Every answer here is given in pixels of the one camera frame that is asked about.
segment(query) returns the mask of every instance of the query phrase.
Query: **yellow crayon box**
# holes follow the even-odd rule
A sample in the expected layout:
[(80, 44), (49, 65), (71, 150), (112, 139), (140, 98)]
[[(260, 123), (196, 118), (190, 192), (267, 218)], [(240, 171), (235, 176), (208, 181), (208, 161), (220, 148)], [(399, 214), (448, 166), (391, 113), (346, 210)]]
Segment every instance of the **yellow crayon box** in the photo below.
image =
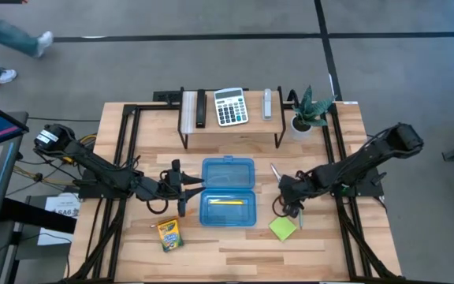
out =
[(183, 245), (178, 219), (171, 219), (157, 224), (158, 235), (161, 238), (162, 249), (168, 252)]

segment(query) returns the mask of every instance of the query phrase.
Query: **green sticky note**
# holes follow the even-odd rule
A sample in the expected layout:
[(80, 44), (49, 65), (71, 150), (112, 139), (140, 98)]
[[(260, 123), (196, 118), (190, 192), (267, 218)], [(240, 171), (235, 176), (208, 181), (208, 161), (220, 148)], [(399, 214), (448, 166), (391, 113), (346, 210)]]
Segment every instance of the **green sticky note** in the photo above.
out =
[(280, 241), (286, 240), (297, 229), (288, 218), (278, 217), (269, 224), (269, 228), (276, 234)]

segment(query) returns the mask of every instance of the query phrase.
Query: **wooden tabletop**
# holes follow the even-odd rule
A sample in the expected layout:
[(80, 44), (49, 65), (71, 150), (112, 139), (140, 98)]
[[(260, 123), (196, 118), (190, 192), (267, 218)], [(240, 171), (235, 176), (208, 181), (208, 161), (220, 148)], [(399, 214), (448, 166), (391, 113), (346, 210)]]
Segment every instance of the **wooden tabletop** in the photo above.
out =
[(283, 123), (281, 120), (281, 104), (278, 91), (271, 93), (271, 120), (262, 119), (262, 95), (264, 91), (244, 91), (244, 102), (248, 113), (248, 123), (220, 126), (217, 119), (217, 109), (214, 104), (214, 92), (206, 92), (207, 107), (206, 107), (206, 127), (195, 127), (195, 101), (197, 92), (186, 92), (184, 95), (192, 96), (192, 107), (189, 110), (192, 116), (191, 120), (184, 119), (185, 112), (182, 113), (181, 123), (191, 123), (193, 125), (192, 132), (194, 134), (210, 134), (210, 133), (281, 133), (283, 131)]
[[(120, 127), (123, 103), (107, 103), (102, 113), (95, 153), (113, 161)], [(356, 151), (365, 141), (359, 106), (337, 103), (347, 153)], [(173, 159), (180, 159), (182, 170), (200, 176), (203, 159), (234, 155), (255, 161), (257, 223), (250, 228), (204, 227), (199, 223), (199, 198), (187, 204), (187, 216), (179, 219), (184, 247), (163, 252), (158, 232), (150, 225), (177, 215), (176, 203), (170, 203), (164, 215), (153, 215), (146, 204), (132, 198), (125, 212), (121, 248), (117, 262), (117, 282), (170, 281), (319, 281), (347, 280), (344, 249), (333, 198), (320, 196), (304, 203), (303, 229), (285, 242), (280, 242), (268, 224), (275, 219), (271, 204), (279, 194), (276, 178), (270, 169), (273, 163), (281, 174), (293, 175), (328, 163), (321, 128), (313, 128), (305, 141), (292, 139), (289, 125), (293, 112), (285, 111), (287, 133), (279, 149), (272, 136), (264, 134), (211, 134), (189, 137), (184, 150), (177, 133), (178, 111), (144, 110), (135, 156), (141, 155), (138, 170), (158, 179), (162, 170), (170, 168)], [(332, 124), (329, 126), (337, 156)], [(365, 238), (371, 248), (394, 273), (400, 273), (389, 222), (384, 209), (368, 197), (357, 198)], [(83, 263), (97, 200), (82, 203), (69, 260), (72, 272)], [(154, 208), (162, 206), (153, 201)], [(102, 213), (99, 214), (93, 243), (98, 240)], [(352, 241), (354, 252), (357, 246)], [(105, 253), (102, 275), (107, 274), (111, 245)], [(358, 253), (357, 274), (362, 274)]]

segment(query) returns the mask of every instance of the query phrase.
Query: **shoe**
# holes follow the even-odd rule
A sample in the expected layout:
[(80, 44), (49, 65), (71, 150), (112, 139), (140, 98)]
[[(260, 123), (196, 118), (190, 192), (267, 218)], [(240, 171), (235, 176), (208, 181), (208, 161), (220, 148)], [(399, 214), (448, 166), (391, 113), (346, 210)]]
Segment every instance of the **shoe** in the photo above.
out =
[(15, 77), (17, 77), (17, 71), (15, 71), (15, 70), (4, 70), (3, 73), (1, 73), (1, 76), (0, 76), (0, 84), (9, 83), (9, 82), (13, 81), (13, 79), (15, 79)]
[(45, 50), (52, 45), (54, 42), (54, 34), (52, 32), (44, 32), (38, 38), (38, 53), (36, 54), (36, 58), (40, 58), (45, 53)]

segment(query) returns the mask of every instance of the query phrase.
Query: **blue plastic box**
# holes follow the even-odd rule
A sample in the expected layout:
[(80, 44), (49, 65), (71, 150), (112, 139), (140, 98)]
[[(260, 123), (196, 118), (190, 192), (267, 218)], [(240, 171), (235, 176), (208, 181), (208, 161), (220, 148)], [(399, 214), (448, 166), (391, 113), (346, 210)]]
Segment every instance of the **blue plastic box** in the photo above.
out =
[[(208, 158), (203, 161), (203, 186), (199, 219), (203, 226), (253, 226), (257, 222), (255, 164), (252, 159)], [(242, 201), (241, 205), (212, 204)]]

